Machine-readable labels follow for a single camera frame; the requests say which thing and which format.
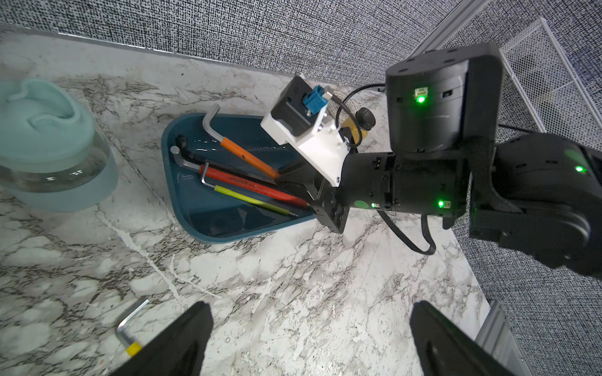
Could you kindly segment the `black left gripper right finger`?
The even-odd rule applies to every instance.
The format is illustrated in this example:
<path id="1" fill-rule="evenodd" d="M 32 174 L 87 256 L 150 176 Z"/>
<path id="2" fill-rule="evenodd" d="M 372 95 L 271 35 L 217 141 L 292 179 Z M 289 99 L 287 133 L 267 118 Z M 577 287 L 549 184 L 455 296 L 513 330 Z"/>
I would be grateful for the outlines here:
<path id="1" fill-rule="evenodd" d="M 498 303 L 475 339 L 427 301 L 414 305 L 410 327 L 425 375 L 517 374 L 517 341 Z"/>

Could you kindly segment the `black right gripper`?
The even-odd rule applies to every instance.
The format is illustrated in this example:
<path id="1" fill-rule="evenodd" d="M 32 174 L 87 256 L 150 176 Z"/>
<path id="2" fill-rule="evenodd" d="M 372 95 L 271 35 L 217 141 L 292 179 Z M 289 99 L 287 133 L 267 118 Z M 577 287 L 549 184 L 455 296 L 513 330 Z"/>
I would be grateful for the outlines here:
<path id="1" fill-rule="evenodd" d="M 341 203 L 338 189 L 309 162 L 297 161 L 277 172 L 275 183 L 279 188 L 307 202 L 321 225 L 343 233 L 350 210 Z"/>

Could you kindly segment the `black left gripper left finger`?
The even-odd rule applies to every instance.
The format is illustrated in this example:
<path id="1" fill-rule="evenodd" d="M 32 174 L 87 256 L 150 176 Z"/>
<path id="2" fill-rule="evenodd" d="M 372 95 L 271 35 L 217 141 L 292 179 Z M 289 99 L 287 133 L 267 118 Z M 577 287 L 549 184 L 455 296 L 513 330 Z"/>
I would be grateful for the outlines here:
<path id="1" fill-rule="evenodd" d="M 199 375 L 213 330 L 208 303 L 192 305 L 113 375 Z"/>

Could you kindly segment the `yellow sleeved hex key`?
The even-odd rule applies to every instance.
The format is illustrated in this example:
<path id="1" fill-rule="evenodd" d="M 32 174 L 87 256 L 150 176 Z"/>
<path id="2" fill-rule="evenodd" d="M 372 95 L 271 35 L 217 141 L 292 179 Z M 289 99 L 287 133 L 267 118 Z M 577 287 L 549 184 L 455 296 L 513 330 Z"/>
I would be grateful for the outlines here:
<path id="1" fill-rule="evenodd" d="M 136 316 L 148 305 L 149 299 L 141 298 L 130 305 L 125 312 L 119 317 L 117 325 L 114 329 L 114 335 L 119 343 L 124 347 L 125 352 L 134 357 L 141 351 L 141 344 L 136 341 L 135 337 L 129 332 Z"/>

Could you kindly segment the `lime green sleeved hex key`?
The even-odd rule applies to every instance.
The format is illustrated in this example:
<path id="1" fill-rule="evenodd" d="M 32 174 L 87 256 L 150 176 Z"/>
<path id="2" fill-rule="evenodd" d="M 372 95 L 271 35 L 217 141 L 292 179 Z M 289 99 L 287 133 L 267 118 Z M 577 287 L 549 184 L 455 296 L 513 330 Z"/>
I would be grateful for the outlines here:
<path id="1" fill-rule="evenodd" d="M 284 215 L 284 216 L 297 217 L 296 213 L 294 213 L 293 211 L 289 211 L 287 208 L 282 208 L 282 207 L 277 206 L 277 205 L 272 205 L 270 203 L 257 200 L 257 199 L 255 199 L 253 197 L 249 197 L 249 196 L 246 196 L 244 194 L 240 194 L 238 192 L 229 190 L 229 189 L 227 189 L 227 188 L 225 188 L 223 186 L 212 185 L 210 183 L 207 183 L 206 180 L 205 180 L 205 177 L 206 177 L 206 174 L 207 174 L 208 171 L 209 171 L 209 163 L 206 162 L 204 164 L 204 169 L 203 169 L 202 177 L 201 177 L 202 184 L 204 184 L 205 186 L 208 186 L 209 188 L 213 188 L 213 190 L 215 192 L 223 194 L 223 195 L 226 195 L 226 196 L 229 196 L 229 197 L 233 197 L 233 198 L 238 199 L 240 201 L 247 202 L 247 203 L 249 203 L 251 205 L 255 205 L 255 206 L 258 206 L 260 208 L 264 208 L 266 210 L 269 210 L 269 211 L 272 211 L 272 212 L 276 212 L 276 213 Z"/>

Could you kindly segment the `orange sleeved hex key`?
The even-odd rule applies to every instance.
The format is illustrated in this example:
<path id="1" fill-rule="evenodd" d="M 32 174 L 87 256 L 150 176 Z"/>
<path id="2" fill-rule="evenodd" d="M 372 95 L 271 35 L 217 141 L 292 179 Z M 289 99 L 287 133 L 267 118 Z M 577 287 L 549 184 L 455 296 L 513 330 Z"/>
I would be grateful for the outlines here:
<path id="1" fill-rule="evenodd" d="M 209 109 L 209 111 L 206 113 L 205 117 L 202 120 L 202 127 L 204 128 L 204 130 L 213 139 L 218 141 L 219 144 L 222 147 L 224 147 L 226 150 L 230 151 L 232 154 L 234 154 L 241 160 L 247 162 L 248 164 L 255 167 L 256 169 L 259 169 L 260 172 L 263 172 L 264 174 L 266 174 L 273 180 L 277 179 L 277 177 L 279 177 L 279 174 L 275 169 L 273 169 L 271 166 L 269 166 L 265 162 L 261 161 L 259 158 L 255 157 L 253 154 L 249 153 L 247 150 L 240 147 L 234 141 L 228 139 L 225 136 L 222 136 L 212 127 L 211 123 L 212 123 L 214 117 L 219 112 L 219 110 L 220 110 L 219 104 L 214 104 Z"/>

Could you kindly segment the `red sleeved hex key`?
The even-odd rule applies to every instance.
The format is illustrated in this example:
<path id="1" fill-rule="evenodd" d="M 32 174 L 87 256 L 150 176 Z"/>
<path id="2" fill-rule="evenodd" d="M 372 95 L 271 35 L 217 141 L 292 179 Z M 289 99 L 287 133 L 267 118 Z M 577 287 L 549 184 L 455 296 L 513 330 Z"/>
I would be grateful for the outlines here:
<path id="1" fill-rule="evenodd" d="M 171 153 L 175 163 L 178 166 L 198 172 L 202 176 L 202 180 L 205 177 L 209 177 L 210 180 L 216 180 L 220 183 L 226 183 L 231 186 L 236 186 L 238 188 L 242 188 L 244 190 L 251 191 L 256 194 L 261 194 L 263 196 L 273 198 L 277 201 L 285 202 L 286 204 L 294 205 L 300 208 L 306 208 L 309 206 L 308 203 L 302 200 L 301 198 L 294 197 L 293 195 L 287 194 L 282 191 L 278 191 L 268 185 L 260 184 L 255 182 L 254 180 L 248 180 L 239 175 L 233 175 L 229 172 L 209 167 L 207 164 L 201 166 L 200 164 L 195 164 L 191 161 L 188 161 L 183 158 L 183 152 L 177 146 L 170 147 L 169 152 Z"/>

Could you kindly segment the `long black hex key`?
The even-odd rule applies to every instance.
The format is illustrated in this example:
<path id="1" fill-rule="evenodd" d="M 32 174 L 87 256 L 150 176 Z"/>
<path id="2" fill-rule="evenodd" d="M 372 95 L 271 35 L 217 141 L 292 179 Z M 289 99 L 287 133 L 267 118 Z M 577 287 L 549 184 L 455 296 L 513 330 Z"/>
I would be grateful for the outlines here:
<path id="1" fill-rule="evenodd" d="M 251 172 L 244 172 L 242 169 L 237 169 L 236 167 L 231 167 L 231 166 L 228 166 L 228 165 L 226 165 L 224 163 L 214 161 L 212 159 L 201 158 L 200 156 L 197 156 L 195 153 L 193 153 L 192 151 L 188 150 L 188 148 L 187 148 L 187 138 L 184 135 L 178 135 L 176 137 L 175 143 L 176 144 L 174 146 L 177 146 L 177 147 L 179 147 L 182 150 L 182 152 L 183 152 L 183 158 L 186 159 L 186 160 L 188 160 L 188 161 L 191 161 L 191 162 L 193 162 L 195 164 L 199 164 L 201 166 L 203 166 L 206 162 L 208 162 L 209 163 L 209 167 L 213 167 L 215 169 L 220 169 L 222 171 L 229 172 L 229 173 L 231 173 L 233 175 L 239 175 L 239 176 L 244 177 L 244 178 L 246 178 L 248 180 L 254 180 L 257 183 L 268 185 L 268 186 L 270 186 L 270 187 L 272 187 L 272 188 L 274 188 L 274 189 L 276 189 L 278 191 L 282 191 L 282 192 L 285 192 L 287 194 L 290 194 L 287 191 L 284 191 L 284 190 L 282 190 L 280 188 L 277 188 L 277 185 L 275 184 L 275 182 L 273 180 L 268 179 L 267 177 L 260 177 L 257 174 L 254 174 L 254 173 L 251 173 Z"/>

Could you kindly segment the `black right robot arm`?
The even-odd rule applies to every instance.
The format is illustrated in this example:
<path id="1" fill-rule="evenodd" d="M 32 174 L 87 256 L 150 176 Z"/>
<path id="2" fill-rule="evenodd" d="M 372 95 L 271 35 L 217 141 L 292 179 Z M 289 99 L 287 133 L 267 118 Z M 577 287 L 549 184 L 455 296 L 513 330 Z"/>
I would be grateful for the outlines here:
<path id="1" fill-rule="evenodd" d="M 275 183 L 342 233 L 351 208 L 468 216 L 471 238 L 556 269 L 601 276 L 601 154 L 550 133 L 499 144 L 503 58 L 485 43 L 434 50 L 385 73 L 390 152 L 360 153 L 334 133 Z"/>

